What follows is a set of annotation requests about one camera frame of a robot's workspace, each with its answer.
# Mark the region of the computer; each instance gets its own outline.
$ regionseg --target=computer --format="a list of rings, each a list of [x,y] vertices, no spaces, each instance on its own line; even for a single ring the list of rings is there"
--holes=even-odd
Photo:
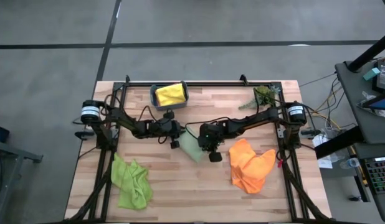
[[[385,110],[385,93],[361,104],[363,108]]]

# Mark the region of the small plant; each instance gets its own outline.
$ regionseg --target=small plant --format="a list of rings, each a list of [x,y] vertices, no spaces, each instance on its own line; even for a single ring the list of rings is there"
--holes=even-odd
[[[279,88],[275,88],[274,86],[258,86],[254,88],[254,95],[259,103],[259,106],[272,105],[275,106],[275,95],[280,93]],[[255,99],[250,100],[248,103],[238,107],[239,110],[242,109],[256,109],[256,101]]]

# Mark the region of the light green cloth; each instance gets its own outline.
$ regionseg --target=light green cloth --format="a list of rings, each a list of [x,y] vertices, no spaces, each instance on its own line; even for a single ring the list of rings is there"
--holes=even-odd
[[[133,160],[130,166],[115,153],[111,181],[120,188],[118,206],[133,210],[144,209],[153,196],[147,181],[148,170]]]

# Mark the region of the keyboard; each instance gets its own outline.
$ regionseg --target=keyboard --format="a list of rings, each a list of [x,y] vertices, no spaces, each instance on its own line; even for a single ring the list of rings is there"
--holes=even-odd
[[[385,194],[385,157],[364,159],[370,176],[368,184],[375,194]]]

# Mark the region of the white label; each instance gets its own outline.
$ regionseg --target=white label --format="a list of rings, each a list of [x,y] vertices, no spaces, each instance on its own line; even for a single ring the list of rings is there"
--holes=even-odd
[[[293,110],[303,110],[303,107],[302,106],[293,106],[293,107],[288,108],[288,112],[291,112]]]
[[[84,108],[82,108],[82,115],[86,115],[86,114],[92,114],[95,116],[100,115],[99,109],[95,106],[85,106]]]
[[[379,161],[385,161],[385,157],[375,158],[375,161],[377,161],[377,162],[379,162]]]
[[[302,111],[291,111],[290,112],[290,115],[294,115],[294,114],[302,114]]]

